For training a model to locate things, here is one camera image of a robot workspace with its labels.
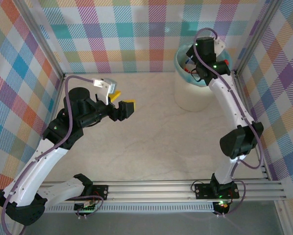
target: marble surface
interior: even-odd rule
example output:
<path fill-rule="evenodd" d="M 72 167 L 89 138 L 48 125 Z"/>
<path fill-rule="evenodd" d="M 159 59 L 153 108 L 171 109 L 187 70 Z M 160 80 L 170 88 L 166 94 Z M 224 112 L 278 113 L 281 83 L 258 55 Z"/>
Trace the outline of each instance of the marble surface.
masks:
<path fill-rule="evenodd" d="M 177 106 L 173 98 L 174 73 L 87 74 L 117 81 L 123 99 L 135 99 L 136 111 L 122 122 L 105 118 L 85 128 L 84 136 L 53 168 L 46 181 L 65 181 L 83 173 L 91 180 L 188 180 L 210 179 L 227 157 L 219 147 L 229 130 L 215 99 L 202 112 Z M 89 83 L 71 79 L 69 88 Z M 62 94 L 58 110 L 63 108 Z M 257 165 L 253 150 L 246 161 Z M 260 170 L 240 165 L 236 178 L 261 178 Z"/>

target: white floor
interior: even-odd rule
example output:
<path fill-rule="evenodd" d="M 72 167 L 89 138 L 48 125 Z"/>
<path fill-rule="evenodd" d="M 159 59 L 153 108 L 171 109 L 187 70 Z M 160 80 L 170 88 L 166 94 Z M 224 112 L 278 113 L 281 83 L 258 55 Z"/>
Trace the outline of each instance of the white floor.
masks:
<path fill-rule="evenodd" d="M 210 179 L 227 156 L 219 140 L 229 130 L 222 110 L 214 102 L 204 111 L 187 112 L 173 98 L 174 73 L 87 74 L 117 81 L 122 99 L 135 99 L 136 111 L 127 120 L 108 117 L 84 129 L 67 155 L 53 168 L 46 181 L 65 181 L 83 173 L 93 181 Z M 70 89 L 91 84 L 70 80 Z M 58 110 L 63 108 L 62 94 Z M 246 161 L 258 164 L 253 150 Z M 261 178 L 260 170 L 240 165 L 235 178 Z"/>

